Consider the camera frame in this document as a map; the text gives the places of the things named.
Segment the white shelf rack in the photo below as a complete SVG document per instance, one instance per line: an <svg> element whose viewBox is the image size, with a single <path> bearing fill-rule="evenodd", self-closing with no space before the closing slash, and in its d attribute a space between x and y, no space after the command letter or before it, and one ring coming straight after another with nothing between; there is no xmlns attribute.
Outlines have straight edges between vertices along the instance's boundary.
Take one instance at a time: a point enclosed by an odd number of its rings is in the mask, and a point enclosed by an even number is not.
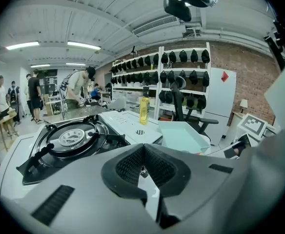
<svg viewBox="0 0 285 234"><path fill-rule="evenodd" d="M150 118L157 119L160 110L159 94L162 84L158 74L158 66L161 62L159 49L153 53L136 56L130 59L119 59L113 62L110 72L112 73L112 91L114 89L138 90L148 86L149 90L157 91L155 112L149 114Z"/></svg>
<svg viewBox="0 0 285 234"><path fill-rule="evenodd" d="M159 62L158 74L165 72L169 74L173 72L174 75L178 76L181 73L186 76L186 85L181 89L182 95L185 97L192 95L195 97L194 105L197 105L197 99L201 95L204 95L206 99L209 97L210 88L202 85L204 73L207 72L211 75L211 63L203 63L201 54L203 51L210 51L210 43L206 42L204 47L192 47L192 48L175 48L166 49L164 46L159 47L159 57L162 57L164 53L170 54L175 53L176 62L163 64Z"/></svg>

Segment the long ceiling light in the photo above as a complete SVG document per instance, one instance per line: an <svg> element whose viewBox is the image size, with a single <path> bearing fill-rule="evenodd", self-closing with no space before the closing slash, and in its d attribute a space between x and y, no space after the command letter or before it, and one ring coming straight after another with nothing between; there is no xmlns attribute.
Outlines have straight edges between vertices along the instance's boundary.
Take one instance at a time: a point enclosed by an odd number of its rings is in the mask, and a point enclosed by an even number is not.
<svg viewBox="0 0 285 234"><path fill-rule="evenodd" d="M6 46L5 48L11 51L11 50L21 49L21 48L26 48L26 47L34 47L34 46L39 46L39 45L40 44L38 41L33 41L33 42L14 44L14 45Z"/></svg>
<svg viewBox="0 0 285 234"><path fill-rule="evenodd" d="M86 44L86 43L80 43L80 42L74 42L74 41L68 41L67 42L68 46L75 46L75 47L80 47L80 48L86 48L86 49L91 49L91 50L101 50L101 47L91 45L91 44Z"/></svg>

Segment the pale green tray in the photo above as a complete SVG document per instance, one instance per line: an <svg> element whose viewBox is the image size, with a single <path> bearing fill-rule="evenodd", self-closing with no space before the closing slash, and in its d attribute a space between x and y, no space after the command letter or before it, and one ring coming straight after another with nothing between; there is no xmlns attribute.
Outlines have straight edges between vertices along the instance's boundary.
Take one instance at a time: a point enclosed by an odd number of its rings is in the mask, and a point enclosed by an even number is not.
<svg viewBox="0 0 285 234"><path fill-rule="evenodd" d="M162 146L191 154L204 153L210 148L202 135L184 121L159 121L163 136Z"/></svg>

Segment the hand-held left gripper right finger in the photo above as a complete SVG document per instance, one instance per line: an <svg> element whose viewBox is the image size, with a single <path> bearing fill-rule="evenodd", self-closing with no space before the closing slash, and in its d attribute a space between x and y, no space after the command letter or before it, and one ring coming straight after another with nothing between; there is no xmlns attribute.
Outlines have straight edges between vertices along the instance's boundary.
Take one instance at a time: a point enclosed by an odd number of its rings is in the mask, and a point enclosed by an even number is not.
<svg viewBox="0 0 285 234"><path fill-rule="evenodd" d="M143 164L160 191L156 222L166 229L180 219L168 213L164 199L181 194L191 178L191 170L182 160L150 144L143 146Z"/></svg>

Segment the white refrigerator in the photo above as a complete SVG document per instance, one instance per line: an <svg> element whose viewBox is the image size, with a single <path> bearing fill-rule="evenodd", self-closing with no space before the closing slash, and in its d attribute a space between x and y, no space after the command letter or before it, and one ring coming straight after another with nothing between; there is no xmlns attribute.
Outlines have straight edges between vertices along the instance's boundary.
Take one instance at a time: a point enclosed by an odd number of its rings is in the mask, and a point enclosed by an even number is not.
<svg viewBox="0 0 285 234"><path fill-rule="evenodd" d="M223 71L229 75L226 82L221 80ZM205 130L205 133L211 138L210 143L213 146L218 145L221 138L227 133L227 124L235 98L236 81L236 72L221 68L211 68L210 92L204 117L219 121L218 124L208 125Z"/></svg>

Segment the white ceiling air vent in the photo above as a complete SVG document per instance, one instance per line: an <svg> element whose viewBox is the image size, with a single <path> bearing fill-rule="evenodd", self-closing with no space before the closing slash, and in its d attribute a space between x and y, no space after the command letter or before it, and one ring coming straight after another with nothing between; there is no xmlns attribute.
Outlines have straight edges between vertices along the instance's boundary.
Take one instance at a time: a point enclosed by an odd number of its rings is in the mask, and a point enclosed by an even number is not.
<svg viewBox="0 0 285 234"><path fill-rule="evenodd" d="M153 31L163 29L163 28L167 28L170 26L176 26L179 24L180 24L180 20L177 17L169 15L169 16L158 18L154 21L150 21L144 25L141 25L141 26L135 28L132 31L132 33L135 36L140 37L144 34L151 33Z"/></svg>

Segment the white table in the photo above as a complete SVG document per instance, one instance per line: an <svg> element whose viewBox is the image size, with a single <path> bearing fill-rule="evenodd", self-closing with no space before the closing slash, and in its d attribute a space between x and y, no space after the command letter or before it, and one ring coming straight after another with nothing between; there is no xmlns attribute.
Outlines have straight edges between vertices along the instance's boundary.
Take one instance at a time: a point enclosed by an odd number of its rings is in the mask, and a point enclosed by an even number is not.
<svg viewBox="0 0 285 234"><path fill-rule="evenodd" d="M125 135L130 144L162 144L163 136L158 121L149 118L146 125L139 123L139 114L132 111L109 111L100 114L101 118L119 135Z"/></svg>

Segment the black office chair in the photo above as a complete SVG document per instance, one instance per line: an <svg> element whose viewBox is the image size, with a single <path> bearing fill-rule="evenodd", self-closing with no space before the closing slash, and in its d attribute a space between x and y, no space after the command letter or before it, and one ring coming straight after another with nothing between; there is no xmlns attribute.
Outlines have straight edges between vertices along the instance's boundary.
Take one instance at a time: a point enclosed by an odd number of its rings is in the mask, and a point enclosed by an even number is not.
<svg viewBox="0 0 285 234"><path fill-rule="evenodd" d="M201 95L197 100L197 107L186 107L187 115L184 116L183 107L182 107L182 92L181 89L186 85L186 81L181 76L174 76L174 81L171 84L171 92L173 96L173 102L175 106L175 112L173 112L173 121L184 121L188 123L194 130L199 134L206 136L211 140L211 138L205 133L208 125L218 124L219 121L215 119L208 119L204 117L195 117L195 121L190 121L192 111L197 111L200 114L206 106L206 98L204 95Z"/></svg>

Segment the white ceiling pipes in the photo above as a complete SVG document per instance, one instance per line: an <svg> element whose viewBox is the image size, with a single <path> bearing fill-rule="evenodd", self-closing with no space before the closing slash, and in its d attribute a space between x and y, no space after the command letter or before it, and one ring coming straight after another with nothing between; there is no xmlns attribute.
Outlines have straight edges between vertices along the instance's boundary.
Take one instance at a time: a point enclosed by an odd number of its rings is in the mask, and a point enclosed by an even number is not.
<svg viewBox="0 0 285 234"><path fill-rule="evenodd" d="M186 30L192 30L194 38L197 39L210 39L213 41L230 42L237 45L247 46L249 48L267 48L268 44L264 40L256 39L254 37L246 36L240 33L214 30L214 29L203 29L201 26L185 25Z"/></svg>

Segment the white shelf of black devices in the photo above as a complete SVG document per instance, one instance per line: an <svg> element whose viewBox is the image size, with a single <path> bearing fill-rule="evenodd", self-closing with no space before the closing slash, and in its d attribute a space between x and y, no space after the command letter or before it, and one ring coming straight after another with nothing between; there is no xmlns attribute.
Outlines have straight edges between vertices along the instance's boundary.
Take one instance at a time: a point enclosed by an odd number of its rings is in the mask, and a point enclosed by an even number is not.
<svg viewBox="0 0 285 234"><path fill-rule="evenodd" d="M173 50L161 47L157 52L113 63L111 98L122 98L128 110L135 110L146 85L151 92L151 109L169 110L173 103L166 98L166 93L172 83L176 82L186 96L206 97L210 71L209 46Z"/></svg>

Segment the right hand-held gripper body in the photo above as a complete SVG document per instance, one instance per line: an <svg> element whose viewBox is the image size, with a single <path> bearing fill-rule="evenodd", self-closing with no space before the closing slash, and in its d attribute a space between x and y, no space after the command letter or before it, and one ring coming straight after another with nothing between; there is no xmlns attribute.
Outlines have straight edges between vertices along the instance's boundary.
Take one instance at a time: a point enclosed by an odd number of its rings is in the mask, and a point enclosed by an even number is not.
<svg viewBox="0 0 285 234"><path fill-rule="evenodd" d="M274 136L278 133L275 127L251 114L245 114L243 119L238 123L236 131L227 132L225 140L228 143L235 143L244 135L247 135L250 146L256 147L262 140Z"/></svg>

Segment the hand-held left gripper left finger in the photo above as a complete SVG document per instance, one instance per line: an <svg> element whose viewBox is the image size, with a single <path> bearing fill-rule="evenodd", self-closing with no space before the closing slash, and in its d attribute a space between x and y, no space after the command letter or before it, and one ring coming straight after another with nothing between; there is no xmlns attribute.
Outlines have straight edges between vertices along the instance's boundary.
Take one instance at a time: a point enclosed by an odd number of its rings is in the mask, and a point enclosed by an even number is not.
<svg viewBox="0 0 285 234"><path fill-rule="evenodd" d="M145 205L147 192L138 187L143 166L144 145L126 146L124 152L103 165L101 177L106 187L118 197L137 199Z"/></svg>

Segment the yellow oil bottle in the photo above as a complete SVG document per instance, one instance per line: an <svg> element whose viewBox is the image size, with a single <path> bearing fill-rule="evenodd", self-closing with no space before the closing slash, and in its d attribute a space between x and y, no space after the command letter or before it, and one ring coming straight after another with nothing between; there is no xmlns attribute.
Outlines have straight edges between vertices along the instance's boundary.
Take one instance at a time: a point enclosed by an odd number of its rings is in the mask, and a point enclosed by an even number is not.
<svg viewBox="0 0 285 234"><path fill-rule="evenodd" d="M149 87L143 87L143 95L140 101L140 117L139 122L142 125L146 125L148 123L149 118L149 108L150 108L150 100L149 100Z"/></svg>

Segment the row of white storage boxes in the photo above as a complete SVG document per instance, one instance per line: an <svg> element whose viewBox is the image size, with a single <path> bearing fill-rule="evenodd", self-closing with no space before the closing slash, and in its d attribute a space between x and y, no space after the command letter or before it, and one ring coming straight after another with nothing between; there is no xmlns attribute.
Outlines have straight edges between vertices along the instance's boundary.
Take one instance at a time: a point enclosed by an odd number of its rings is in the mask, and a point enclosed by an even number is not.
<svg viewBox="0 0 285 234"><path fill-rule="evenodd" d="M149 103L150 103L149 113L150 115L153 115L155 112L156 95L157 95L156 90L153 90L153 89L149 90ZM113 99L125 98L125 110L132 111L135 113L140 112L140 102L141 102L142 97L143 97L142 89L138 89L138 90L114 89L112 91Z"/></svg>

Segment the black gas stove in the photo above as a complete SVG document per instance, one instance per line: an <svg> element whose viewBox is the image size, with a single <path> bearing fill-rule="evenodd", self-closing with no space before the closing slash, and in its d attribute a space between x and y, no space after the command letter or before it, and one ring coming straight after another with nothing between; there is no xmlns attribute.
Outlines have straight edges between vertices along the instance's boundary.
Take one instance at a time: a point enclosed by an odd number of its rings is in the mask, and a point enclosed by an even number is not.
<svg viewBox="0 0 285 234"><path fill-rule="evenodd" d="M33 185L77 159L105 153L129 145L103 115L87 116L45 125L29 158L16 169L23 185Z"/></svg>

